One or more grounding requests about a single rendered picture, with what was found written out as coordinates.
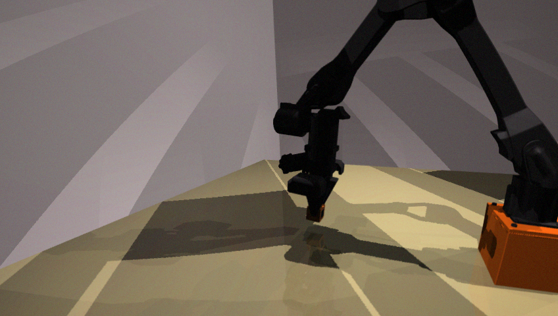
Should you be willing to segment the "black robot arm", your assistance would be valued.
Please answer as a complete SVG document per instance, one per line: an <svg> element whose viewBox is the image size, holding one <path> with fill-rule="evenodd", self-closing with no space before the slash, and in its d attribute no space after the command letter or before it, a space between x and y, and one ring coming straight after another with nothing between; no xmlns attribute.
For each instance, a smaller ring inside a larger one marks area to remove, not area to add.
<svg viewBox="0 0 558 316"><path fill-rule="evenodd" d="M280 103L273 118L278 134L315 142L337 142L340 119L350 119L338 105L357 70L398 20L433 18L455 38L497 116L490 133L499 154L513 163L502 209L517 224L558 229L558 143L528 108L507 67L479 22L472 0L377 0L333 61L307 84L296 104ZM311 109L320 109L312 113Z"/></svg>

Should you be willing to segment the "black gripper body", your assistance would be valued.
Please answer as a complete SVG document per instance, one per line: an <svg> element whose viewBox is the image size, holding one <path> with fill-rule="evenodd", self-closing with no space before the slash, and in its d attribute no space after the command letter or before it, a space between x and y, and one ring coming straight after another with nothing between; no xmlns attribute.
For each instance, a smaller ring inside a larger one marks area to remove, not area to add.
<svg viewBox="0 0 558 316"><path fill-rule="evenodd" d="M338 142L309 140L304 149L308 153L309 166L303 166L303 171L309 174L300 172L288 180L288 192L320 198L325 193L327 180L333 177L333 173L338 171L339 175L342 175L344 171L342 160L336 159L336 152L340 149L337 144Z"/></svg>

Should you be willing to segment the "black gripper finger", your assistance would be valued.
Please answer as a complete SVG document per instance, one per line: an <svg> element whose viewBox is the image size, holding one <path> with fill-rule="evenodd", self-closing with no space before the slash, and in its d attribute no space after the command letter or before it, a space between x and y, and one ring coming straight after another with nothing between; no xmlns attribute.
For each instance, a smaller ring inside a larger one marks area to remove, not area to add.
<svg viewBox="0 0 558 316"><path fill-rule="evenodd" d="M330 188L330 190L329 190L323 204L326 203L326 200L328 199L329 195L331 194L331 192L334 189L334 186L336 185L338 180L339 180L339 178L335 178L335 177L332 177L330 180L327 180L326 187Z"/></svg>
<svg viewBox="0 0 558 316"><path fill-rule="evenodd" d="M326 188L325 193L320 198L313 198L307 196L309 211L312 216L316 216L319 212L330 188Z"/></svg>

